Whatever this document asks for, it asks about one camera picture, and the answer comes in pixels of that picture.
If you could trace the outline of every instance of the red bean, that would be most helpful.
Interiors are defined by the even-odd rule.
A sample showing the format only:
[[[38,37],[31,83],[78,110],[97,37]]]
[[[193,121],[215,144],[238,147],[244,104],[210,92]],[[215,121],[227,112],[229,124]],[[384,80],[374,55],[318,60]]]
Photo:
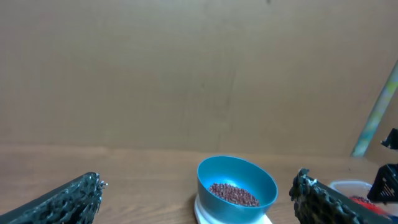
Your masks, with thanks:
[[[209,191],[217,197],[220,197],[227,202],[231,202],[236,205],[243,205],[246,207],[260,206],[259,201],[247,190],[240,189],[239,187],[234,187],[230,184],[214,183],[212,186],[210,186]]]

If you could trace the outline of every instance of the wooden table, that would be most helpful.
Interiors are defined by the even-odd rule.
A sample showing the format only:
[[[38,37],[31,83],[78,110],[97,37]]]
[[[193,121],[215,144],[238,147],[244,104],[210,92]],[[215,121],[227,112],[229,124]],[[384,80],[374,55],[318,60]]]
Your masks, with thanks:
[[[0,146],[0,213],[5,213],[88,171],[109,183],[95,223],[195,223],[197,165],[211,153],[103,147]],[[234,154],[274,178],[279,198],[273,223],[298,223],[289,189],[301,167],[324,184],[337,179],[372,182],[377,165],[349,157]]]

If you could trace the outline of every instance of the white scale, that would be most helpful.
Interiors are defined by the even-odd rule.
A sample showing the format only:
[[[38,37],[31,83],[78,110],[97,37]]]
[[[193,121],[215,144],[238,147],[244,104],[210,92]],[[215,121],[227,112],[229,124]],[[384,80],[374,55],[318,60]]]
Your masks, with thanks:
[[[197,195],[195,199],[194,209],[195,216],[197,217],[198,224],[225,224],[223,222],[218,221],[214,217],[212,217],[206,210],[202,207],[199,200],[199,195]],[[252,223],[247,224],[272,224],[266,214],[264,214],[260,219],[254,221]]]

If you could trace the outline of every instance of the blue bowl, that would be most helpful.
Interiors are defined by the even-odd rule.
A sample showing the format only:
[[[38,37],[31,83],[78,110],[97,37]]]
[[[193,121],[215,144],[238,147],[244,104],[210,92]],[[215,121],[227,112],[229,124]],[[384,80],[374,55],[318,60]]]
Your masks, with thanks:
[[[227,202],[208,190],[214,183],[246,189],[258,199],[260,206],[245,207]],[[266,171],[251,162],[233,156],[214,156],[198,166],[198,194],[203,208],[220,222],[251,223],[276,201],[278,187]]]

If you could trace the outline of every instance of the wooden wall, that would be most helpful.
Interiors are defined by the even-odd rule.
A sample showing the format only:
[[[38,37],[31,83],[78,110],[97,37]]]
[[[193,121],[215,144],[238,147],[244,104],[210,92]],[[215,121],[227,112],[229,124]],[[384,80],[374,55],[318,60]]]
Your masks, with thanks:
[[[3,0],[0,142],[348,156],[396,0]]]
[[[398,164],[398,151],[388,149],[381,144],[381,141],[388,137],[392,128],[398,128],[398,91],[391,98],[390,104],[366,151],[365,157],[369,161],[380,166],[388,163]]]

